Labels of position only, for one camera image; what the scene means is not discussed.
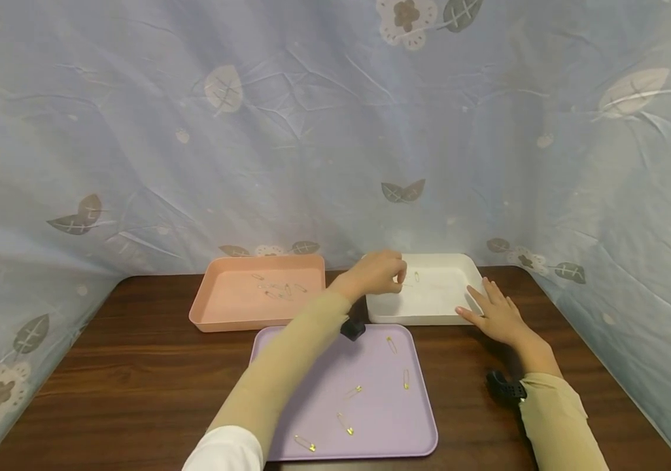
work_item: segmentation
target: pink tray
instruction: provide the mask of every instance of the pink tray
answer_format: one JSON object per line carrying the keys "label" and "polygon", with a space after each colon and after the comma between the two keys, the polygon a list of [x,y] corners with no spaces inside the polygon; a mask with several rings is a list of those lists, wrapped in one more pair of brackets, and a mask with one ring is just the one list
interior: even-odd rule
{"label": "pink tray", "polygon": [[[257,334],[252,360],[281,329]],[[307,443],[315,450],[302,446]],[[436,446],[438,428],[411,333],[371,325],[356,342],[339,336],[317,359],[281,415],[269,459],[418,457]]]}
{"label": "pink tray", "polygon": [[190,321],[202,332],[285,326],[324,289],[319,254],[217,258],[202,278]]}

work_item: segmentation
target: black strap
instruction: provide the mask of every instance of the black strap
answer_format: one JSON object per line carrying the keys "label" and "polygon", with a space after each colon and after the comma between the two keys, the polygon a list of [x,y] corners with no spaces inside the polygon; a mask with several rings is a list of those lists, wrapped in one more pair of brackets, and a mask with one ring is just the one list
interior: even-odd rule
{"label": "black strap", "polygon": [[487,387],[494,398],[507,402],[510,405],[523,402],[526,398],[526,390],[519,381],[509,383],[505,375],[498,370],[490,371],[487,376]]}
{"label": "black strap", "polygon": [[346,322],[341,325],[341,335],[349,338],[349,340],[356,341],[365,331],[367,330],[366,326],[362,321],[357,321],[356,319],[348,318]]}

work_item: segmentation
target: arm sleeve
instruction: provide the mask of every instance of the arm sleeve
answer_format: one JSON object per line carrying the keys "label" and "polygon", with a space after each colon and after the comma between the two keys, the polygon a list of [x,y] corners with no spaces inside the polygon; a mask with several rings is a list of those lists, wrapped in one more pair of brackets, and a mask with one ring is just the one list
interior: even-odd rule
{"label": "arm sleeve", "polygon": [[336,340],[350,309],[349,300],[327,290],[307,304],[260,351],[208,431],[227,425],[245,428],[260,442],[263,460],[267,460],[278,417],[312,363]]}
{"label": "arm sleeve", "polygon": [[607,470],[574,389],[546,373],[527,373],[522,384],[527,398],[519,408],[540,470]]}
{"label": "arm sleeve", "polygon": [[228,425],[202,437],[182,471],[262,471],[263,466],[257,438],[249,430]]}

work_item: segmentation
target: wooden table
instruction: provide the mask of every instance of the wooden table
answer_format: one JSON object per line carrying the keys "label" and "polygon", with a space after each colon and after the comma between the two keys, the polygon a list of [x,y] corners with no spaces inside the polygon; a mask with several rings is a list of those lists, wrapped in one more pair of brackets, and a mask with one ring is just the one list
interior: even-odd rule
{"label": "wooden table", "polygon": [[[552,344],[610,468],[671,470],[670,448],[529,274],[481,272]],[[119,284],[1,443],[0,470],[180,470],[245,370],[256,334],[197,331],[187,313],[200,281],[187,275]],[[352,314],[366,318],[364,299]],[[535,469],[516,413],[485,390],[486,370],[504,369],[509,352],[473,327],[411,333],[438,422],[433,455],[268,463],[266,470]]]}

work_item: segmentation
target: forearm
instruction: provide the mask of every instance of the forearm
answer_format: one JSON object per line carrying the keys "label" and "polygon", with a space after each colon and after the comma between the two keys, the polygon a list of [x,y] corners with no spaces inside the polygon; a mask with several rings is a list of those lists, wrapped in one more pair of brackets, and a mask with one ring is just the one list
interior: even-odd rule
{"label": "forearm", "polygon": [[519,356],[524,373],[547,373],[563,378],[553,348],[533,331],[522,334],[513,344],[513,350]]}
{"label": "forearm", "polygon": [[336,340],[350,308],[351,300],[330,288],[307,304],[250,364],[207,430],[246,428],[267,459],[278,417],[312,363]]}
{"label": "forearm", "polygon": [[563,379],[553,349],[537,334],[515,346],[527,398],[519,406],[542,471],[607,470],[579,395]]}

